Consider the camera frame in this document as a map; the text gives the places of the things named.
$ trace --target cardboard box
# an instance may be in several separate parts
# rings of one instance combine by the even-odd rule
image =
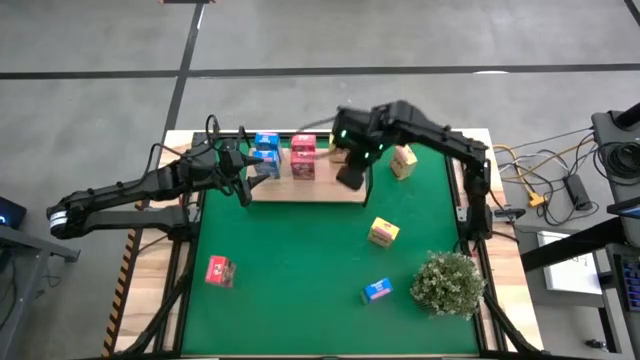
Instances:
[[[396,240],[399,231],[399,227],[377,217],[369,229],[368,239],[380,246],[389,247]]]
[[[415,169],[418,159],[409,145],[395,146],[391,158],[391,170],[398,180],[409,177]]]
[[[266,174],[280,179],[280,157],[277,151],[256,150],[251,155],[264,160],[259,164],[253,165],[254,169],[256,169],[256,174]]]
[[[334,163],[344,163],[347,161],[347,153],[349,150],[347,149],[339,149],[333,143],[333,134],[329,135],[329,161]]]
[[[316,153],[296,151],[291,153],[291,173],[295,180],[316,179]]]
[[[256,150],[275,151],[278,153],[278,161],[282,161],[282,148],[280,144],[280,135],[273,132],[256,133],[254,139]]]
[[[291,151],[315,152],[316,136],[311,134],[298,134],[291,138]]]
[[[381,298],[391,291],[393,291],[393,287],[391,287],[391,281],[389,280],[389,278],[384,278],[371,285],[367,285],[364,290],[362,290],[362,300],[365,304],[369,304],[373,300]]]
[[[213,255],[209,258],[209,267],[205,281],[212,285],[233,287],[233,277],[236,273],[236,265],[228,258]]]

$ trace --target blue and white box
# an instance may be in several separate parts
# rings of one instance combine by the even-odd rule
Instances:
[[[282,161],[282,150],[280,146],[280,135],[273,132],[256,133],[255,138],[256,150],[275,151],[278,153],[278,161]]]
[[[264,160],[253,165],[258,175],[265,174],[280,179],[280,157],[277,151],[256,150],[253,152],[253,156]]]
[[[372,302],[373,300],[383,297],[393,291],[391,287],[391,281],[389,278],[384,278],[378,282],[375,282],[362,290],[362,300],[365,304]]]

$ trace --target gray floor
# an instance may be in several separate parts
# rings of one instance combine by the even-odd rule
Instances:
[[[152,0],[0,0],[0,72],[177,70],[193,10]],[[622,0],[221,0],[205,8],[191,68],[640,63],[639,39]],[[73,190],[140,176],[162,138],[175,83],[0,80],[0,196],[28,208],[24,230],[52,239],[46,206]],[[399,98],[437,122],[489,128],[494,143],[515,145],[638,102],[640,72],[189,79],[176,128],[201,129],[209,113],[228,129],[295,128],[339,104]],[[561,150],[580,137],[544,147]],[[562,175],[553,163],[541,173]],[[580,174],[593,200],[611,202],[590,162]],[[506,187],[510,203],[524,207],[521,187]],[[553,206],[566,213],[566,196]],[[567,227],[606,216],[600,210]],[[533,213],[521,223],[543,224]],[[82,249],[80,261],[52,261],[63,282],[37,301],[22,358],[99,354],[124,239],[100,232],[66,242]],[[602,338],[595,310],[536,306],[536,314],[553,353],[632,358],[628,347],[608,355],[581,345]]]

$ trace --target red box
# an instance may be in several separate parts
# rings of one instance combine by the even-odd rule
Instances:
[[[291,173],[296,180],[316,179],[316,153],[296,151],[291,153]]]
[[[205,281],[222,287],[233,286],[236,265],[224,256],[213,255],[209,258],[209,268]]]
[[[311,134],[294,135],[291,138],[291,151],[315,152],[316,136]]]

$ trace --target green table surface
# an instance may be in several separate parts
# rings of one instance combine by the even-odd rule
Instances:
[[[427,251],[451,251],[457,240],[444,158],[413,150],[418,166],[403,181],[391,173],[391,151],[376,163],[366,208],[259,202],[242,208],[235,197],[209,191],[183,353],[477,353],[471,321],[431,316],[409,295]],[[367,240],[376,216],[400,227],[388,249]],[[204,281],[211,255],[236,263],[233,288]],[[393,292],[365,305],[361,290],[384,277]]]

